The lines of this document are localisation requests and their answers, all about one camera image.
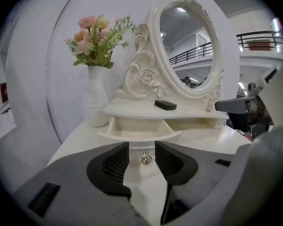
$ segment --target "green foliage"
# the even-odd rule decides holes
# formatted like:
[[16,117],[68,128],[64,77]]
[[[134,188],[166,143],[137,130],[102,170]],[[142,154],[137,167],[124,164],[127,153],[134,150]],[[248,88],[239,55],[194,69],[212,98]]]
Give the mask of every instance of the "green foliage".
[[84,34],[84,39],[90,41],[90,47],[88,48],[89,53],[82,52],[75,55],[78,42],[72,39],[66,40],[69,51],[78,59],[73,65],[84,64],[87,66],[102,66],[111,69],[113,67],[113,62],[110,61],[113,53],[112,49],[117,45],[121,45],[123,48],[129,46],[128,41],[123,41],[124,34],[133,33],[137,28],[137,26],[133,24],[131,17],[126,16],[116,21],[114,27],[110,29],[109,33],[104,38],[100,35],[101,29],[98,28],[98,21],[102,19],[102,17],[102,15],[98,16],[96,23],[88,29],[89,32]]

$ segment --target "oval mirror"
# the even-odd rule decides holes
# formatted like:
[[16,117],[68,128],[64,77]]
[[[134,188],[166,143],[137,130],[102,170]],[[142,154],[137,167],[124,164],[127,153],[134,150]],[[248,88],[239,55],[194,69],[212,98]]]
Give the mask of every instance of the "oval mirror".
[[196,0],[167,0],[150,13],[150,37],[162,73],[179,94],[206,96],[222,71],[219,38]]

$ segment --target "mirror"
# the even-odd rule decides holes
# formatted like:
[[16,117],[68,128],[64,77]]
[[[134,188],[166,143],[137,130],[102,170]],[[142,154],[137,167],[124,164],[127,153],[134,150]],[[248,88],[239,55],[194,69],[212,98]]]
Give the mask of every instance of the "mirror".
[[178,78],[188,88],[201,86],[210,73],[213,57],[204,24],[189,8],[174,5],[162,11],[159,26],[167,58]]

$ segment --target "mirror frame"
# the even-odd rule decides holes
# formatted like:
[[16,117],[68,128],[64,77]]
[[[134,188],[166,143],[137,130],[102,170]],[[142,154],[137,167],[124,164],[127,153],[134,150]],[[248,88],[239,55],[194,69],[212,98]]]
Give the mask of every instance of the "mirror frame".
[[[189,9],[192,12],[192,15],[203,23],[211,39],[213,49],[212,67],[208,78],[197,89],[190,89],[180,81],[167,58],[162,39],[160,37],[160,15],[164,9],[174,6]],[[157,7],[152,8],[149,14],[148,24],[152,51],[156,57],[160,71],[169,85],[173,88],[174,92],[190,99],[199,99],[207,96],[218,84],[222,72],[222,56],[219,37],[207,11],[204,10],[202,5],[196,0],[166,0],[160,3]]]

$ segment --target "vanity table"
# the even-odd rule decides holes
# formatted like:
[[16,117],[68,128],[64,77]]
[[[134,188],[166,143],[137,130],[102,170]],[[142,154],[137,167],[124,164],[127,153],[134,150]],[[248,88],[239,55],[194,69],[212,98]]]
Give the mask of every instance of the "vanity table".
[[[160,18],[172,8],[192,13],[211,39],[213,64],[207,79],[196,89],[187,87],[177,77],[164,50]],[[167,182],[155,162],[155,141],[225,154],[235,154],[239,146],[250,143],[226,126],[226,114],[215,110],[215,102],[220,98],[223,63],[229,60],[221,52],[221,43],[214,21],[201,1],[166,0],[158,4],[150,11],[147,23],[138,26],[137,51],[125,73],[124,86],[102,111],[109,116],[107,124],[94,128],[88,120],[83,121],[48,165],[67,155],[129,142],[129,164],[123,185],[131,189],[130,203],[134,208],[151,225],[160,225]],[[163,110],[154,105],[155,100],[169,101],[177,104],[177,108]],[[148,165],[141,163],[142,154],[152,160]]]

